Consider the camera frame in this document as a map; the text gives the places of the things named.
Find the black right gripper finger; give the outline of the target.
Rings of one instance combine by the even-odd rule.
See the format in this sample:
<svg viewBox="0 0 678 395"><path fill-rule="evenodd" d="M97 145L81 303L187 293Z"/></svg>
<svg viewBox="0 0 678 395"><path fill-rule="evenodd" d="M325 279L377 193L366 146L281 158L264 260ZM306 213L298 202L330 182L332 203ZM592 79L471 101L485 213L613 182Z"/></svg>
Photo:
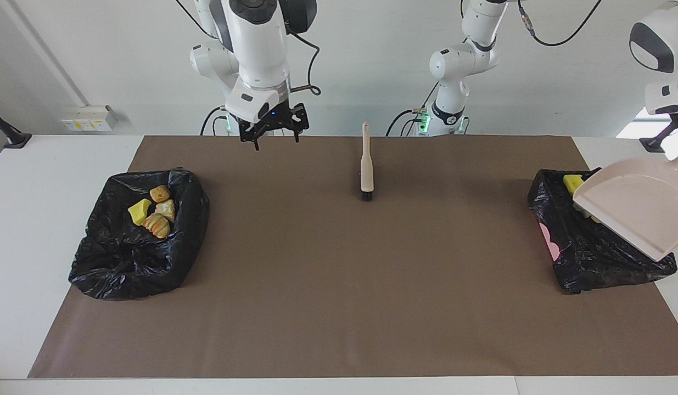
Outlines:
<svg viewBox="0 0 678 395"><path fill-rule="evenodd" d="M300 135L309 127L309 116L304 103L294 106L281 103L281 128L286 128L293 133L294 142L298 143Z"/></svg>
<svg viewBox="0 0 678 395"><path fill-rule="evenodd" d="M263 123L259 125L252 125L251 123L240 123L240 141L241 142L251 142L254 145L254 149L259 151L258 140L260 137L263 137L267 128Z"/></svg>

